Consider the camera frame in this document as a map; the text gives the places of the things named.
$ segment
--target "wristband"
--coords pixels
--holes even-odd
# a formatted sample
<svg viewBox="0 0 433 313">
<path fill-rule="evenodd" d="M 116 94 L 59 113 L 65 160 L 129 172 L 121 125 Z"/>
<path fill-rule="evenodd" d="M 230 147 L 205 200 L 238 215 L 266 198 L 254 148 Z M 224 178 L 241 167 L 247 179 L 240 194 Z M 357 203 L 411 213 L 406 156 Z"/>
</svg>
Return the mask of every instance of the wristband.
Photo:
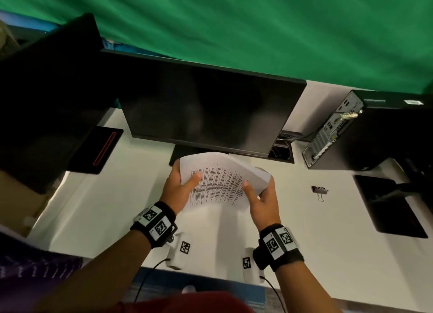
<svg viewBox="0 0 433 313">
<path fill-rule="evenodd" d="M 162 247 L 177 231 L 176 214 L 166 203 L 158 201 L 140 212 L 131 230 L 138 230 L 149 240 L 152 248 Z"/>
<path fill-rule="evenodd" d="M 260 231 L 258 244 L 253 258 L 261 270 L 270 265 L 275 272 L 281 265 L 304 261 L 290 233 L 281 224 L 272 224 Z"/>
</svg>

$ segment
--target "paper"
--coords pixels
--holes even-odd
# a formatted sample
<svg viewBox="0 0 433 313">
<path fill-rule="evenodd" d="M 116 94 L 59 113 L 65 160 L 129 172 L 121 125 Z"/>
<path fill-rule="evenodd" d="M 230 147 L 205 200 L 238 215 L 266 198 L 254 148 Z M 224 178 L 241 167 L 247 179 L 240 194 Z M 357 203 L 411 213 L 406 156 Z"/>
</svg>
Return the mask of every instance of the paper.
<svg viewBox="0 0 433 313">
<path fill-rule="evenodd" d="M 245 210 L 249 202 L 242 190 L 242 181 L 247 180 L 258 195 L 266 189 L 271 179 L 269 173 L 220 152 L 181 158 L 182 184 L 198 171 L 203 173 L 203 177 L 192 190 L 186 207 L 216 203 Z"/>
</svg>

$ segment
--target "hand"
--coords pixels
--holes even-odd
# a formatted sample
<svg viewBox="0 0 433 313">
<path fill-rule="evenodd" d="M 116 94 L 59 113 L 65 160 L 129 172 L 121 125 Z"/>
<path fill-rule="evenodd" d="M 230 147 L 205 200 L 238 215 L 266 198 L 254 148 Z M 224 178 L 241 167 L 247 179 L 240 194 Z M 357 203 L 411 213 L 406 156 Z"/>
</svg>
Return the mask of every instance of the hand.
<svg viewBox="0 0 433 313">
<path fill-rule="evenodd" d="M 271 176 L 268 187 L 260 194 L 260 199 L 257 198 L 251 184 L 246 180 L 242 182 L 242 189 L 249 200 L 249 211 L 251 213 L 252 221 L 259 232 L 272 224 L 281 224 L 273 176 Z"/>
<path fill-rule="evenodd" d="M 177 159 L 173 164 L 171 173 L 165 181 L 160 201 L 165 202 L 170 208 L 179 214 L 187 204 L 190 192 L 198 186 L 203 176 L 202 172 L 197 172 L 185 183 L 181 185 L 181 163 Z"/>
</svg>

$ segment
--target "computer monitor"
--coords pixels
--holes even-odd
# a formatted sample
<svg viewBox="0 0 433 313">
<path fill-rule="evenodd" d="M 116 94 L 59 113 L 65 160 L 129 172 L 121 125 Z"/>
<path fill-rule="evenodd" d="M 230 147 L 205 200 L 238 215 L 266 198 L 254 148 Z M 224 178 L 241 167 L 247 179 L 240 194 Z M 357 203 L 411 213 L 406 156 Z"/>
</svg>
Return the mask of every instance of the computer monitor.
<svg viewBox="0 0 433 313">
<path fill-rule="evenodd" d="M 116 99 L 101 81 L 103 48 L 85 14 L 0 61 L 0 169 L 46 193 Z"/>
<path fill-rule="evenodd" d="M 133 137 L 267 157 L 306 81 L 107 53 Z"/>
</svg>

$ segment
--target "green backdrop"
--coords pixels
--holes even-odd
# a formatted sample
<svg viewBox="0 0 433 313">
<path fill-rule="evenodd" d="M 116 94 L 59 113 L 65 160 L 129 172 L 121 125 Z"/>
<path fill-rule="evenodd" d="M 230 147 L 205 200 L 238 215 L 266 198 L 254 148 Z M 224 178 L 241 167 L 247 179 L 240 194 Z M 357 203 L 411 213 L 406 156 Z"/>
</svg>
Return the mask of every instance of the green backdrop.
<svg viewBox="0 0 433 313">
<path fill-rule="evenodd" d="M 0 0 L 175 58 L 382 91 L 433 81 L 433 0 Z"/>
</svg>

